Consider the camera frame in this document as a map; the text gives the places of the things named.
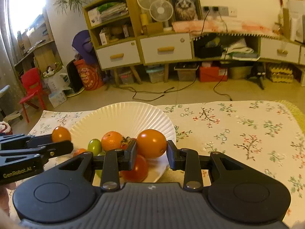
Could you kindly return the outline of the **orange tomato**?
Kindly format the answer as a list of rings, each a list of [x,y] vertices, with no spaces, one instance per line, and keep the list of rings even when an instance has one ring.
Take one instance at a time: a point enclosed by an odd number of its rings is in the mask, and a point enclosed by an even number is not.
[[[71,134],[65,127],[58,126],[52,131],[51,138],[53,143],[71,141]]]
[[[165,136],[154,129],[142,131],[136,138],[137,153],[146,159],[161,157],[166,152],[167,141]]]

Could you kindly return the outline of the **large front orange mandarin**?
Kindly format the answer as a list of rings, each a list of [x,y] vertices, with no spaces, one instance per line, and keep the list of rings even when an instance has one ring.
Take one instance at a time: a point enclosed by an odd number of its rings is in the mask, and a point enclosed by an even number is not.
[[[119,132],[109,131],[101,139],[102,149],[107,152],[120,148],[122,140],[123,136]]]

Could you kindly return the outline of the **bright green oval tomato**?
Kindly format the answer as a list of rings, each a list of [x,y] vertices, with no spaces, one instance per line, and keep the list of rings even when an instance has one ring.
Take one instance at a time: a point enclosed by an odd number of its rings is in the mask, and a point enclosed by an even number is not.
[[[92,152],[94,156],[99,155],[102,152],[102,145],[98,139],[92,139],[87,146],[87,150]]]

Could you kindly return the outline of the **red tomato with stem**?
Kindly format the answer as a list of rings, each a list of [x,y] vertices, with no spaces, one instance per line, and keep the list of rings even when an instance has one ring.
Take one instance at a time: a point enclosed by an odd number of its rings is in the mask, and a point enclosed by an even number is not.
[[[120,142],[120,147],[123,150],[127,150],[130,145],[134,145],[136,143],[136,138],[131,138],[129,136],[123,137]]]

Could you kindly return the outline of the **white fluted fruit plate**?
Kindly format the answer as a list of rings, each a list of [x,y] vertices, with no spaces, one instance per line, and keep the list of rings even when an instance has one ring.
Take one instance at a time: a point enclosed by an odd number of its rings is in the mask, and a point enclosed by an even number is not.
[[[101,139],[109,131],[136,138],[145,129],[155,129],[176,143],[174,125],[166,113],[141,102],[121,102],[99,108],[75,123],[70,134],[74,149],[79,149],[87,148],[91,139]]]

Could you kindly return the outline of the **white tissue box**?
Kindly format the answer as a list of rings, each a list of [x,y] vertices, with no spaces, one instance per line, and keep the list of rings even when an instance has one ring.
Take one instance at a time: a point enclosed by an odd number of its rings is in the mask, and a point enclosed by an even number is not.
[[[57,108],[58,106],[67,101],[67,97],[65,96],[65,93],[62,90],[56,91],[49,94],[49,101],[51,102],[53,108]]]

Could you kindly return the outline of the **red plastic chair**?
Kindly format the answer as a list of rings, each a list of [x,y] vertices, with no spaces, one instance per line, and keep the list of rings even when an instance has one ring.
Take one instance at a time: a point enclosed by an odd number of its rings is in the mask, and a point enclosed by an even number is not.
[[[45,110],[46,105],[42,96],[47,95],[47,93],[43,89],[39,69],[36,67],[31,68],[21,76],[21,83],[26,90],[26,96],[20,100],[19,104],[22,106],[27,123],[30,123],[25,104],[28,104],[34,109],[38,109],[39,107],[31,102],[33,98],[38,97],[41,107]]]

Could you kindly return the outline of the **floral tablecloth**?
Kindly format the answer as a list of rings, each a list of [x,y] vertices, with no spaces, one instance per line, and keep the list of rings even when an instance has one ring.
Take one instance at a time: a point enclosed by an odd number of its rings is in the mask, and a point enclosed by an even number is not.
[[[284,217],[304,228],[304,113],[287,101],[234,101],[156,106],[172,121],[176,146],[200,155],[222,152],[280,181],[291,194]],[[93,111],[44,111],[30,134],[71,129]]]

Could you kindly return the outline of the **orange red printed bag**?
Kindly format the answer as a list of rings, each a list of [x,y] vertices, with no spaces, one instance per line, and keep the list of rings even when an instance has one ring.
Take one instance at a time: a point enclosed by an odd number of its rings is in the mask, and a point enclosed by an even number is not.
[[[84,59],[75,60],[73,63],[78,71],[85,90],[96,90],[104,85],[101,69],[98,64],[88,64]]]

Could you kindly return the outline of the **purple plush toy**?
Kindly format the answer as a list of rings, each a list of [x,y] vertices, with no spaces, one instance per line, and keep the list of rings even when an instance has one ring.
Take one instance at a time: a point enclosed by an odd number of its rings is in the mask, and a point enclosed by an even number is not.
[[[72,47],[80,54],[87,64],[98,63],[96,52],[88,30],[82,30],[75,35],[72,41]]]

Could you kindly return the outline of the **low white drawer console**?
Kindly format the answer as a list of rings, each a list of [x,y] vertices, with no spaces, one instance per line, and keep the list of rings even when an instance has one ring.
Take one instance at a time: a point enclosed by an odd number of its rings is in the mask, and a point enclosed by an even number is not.
[[[237,57],[233,45],[253,50]],[[291,41],[284,36],[267,36],[253,33],[203,33],[191,38],[194,61],[260,61],[290,63],[304,66],[304,44]]]

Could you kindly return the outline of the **pink cloth on console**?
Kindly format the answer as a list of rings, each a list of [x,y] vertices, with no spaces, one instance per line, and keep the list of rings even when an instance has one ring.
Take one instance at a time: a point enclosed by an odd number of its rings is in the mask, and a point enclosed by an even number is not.
[[[175,33],[191,33],[200,36],[204,33],[257,35],[274,38],[277,35],[261,24],[236,19],[206,19],[197,21],[179,21],[172,23]]]

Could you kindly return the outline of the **yellow white drawer cabinet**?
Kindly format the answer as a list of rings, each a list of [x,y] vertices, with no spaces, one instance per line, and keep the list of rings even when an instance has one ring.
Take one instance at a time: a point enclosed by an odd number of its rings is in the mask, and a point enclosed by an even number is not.
[[[126,12],[102,22],[94,22],[93,14],[97,8],[115,2],[126,5]],[[161,31],[146,35],[144,31],[149,26],[142,26],[140,8],[136,0],[96,0],[83,7],[83,14],[91,41],[102,70],[113,70],[115,79],[118,79],[120,67],[130,67],[132,73],[140,82],[136,71],[137,65],[152,66],[164,65],[164,80],[169,77],[169,64],[189,62],[192,60],[191,38],[188,33],[175,33],[174,31]],[[106,29],[109,33],[117,27],[131,26],[130,34],[122,36],[119,40],[103,44],[100,33]]]

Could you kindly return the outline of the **white desk fan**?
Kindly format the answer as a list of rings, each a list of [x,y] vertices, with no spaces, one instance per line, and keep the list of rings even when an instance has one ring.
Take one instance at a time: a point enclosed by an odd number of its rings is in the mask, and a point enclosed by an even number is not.
[[[173,6],[167,0],[157,0],[150,5],[149,13],[157,22],[169,21],[173,15]]]

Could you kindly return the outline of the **framed cat picture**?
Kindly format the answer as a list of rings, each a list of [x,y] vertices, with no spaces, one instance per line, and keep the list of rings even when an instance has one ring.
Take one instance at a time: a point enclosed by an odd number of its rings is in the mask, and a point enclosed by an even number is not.
[[[167,0],[173,6],[172,22],[202,19],[200,0]]]

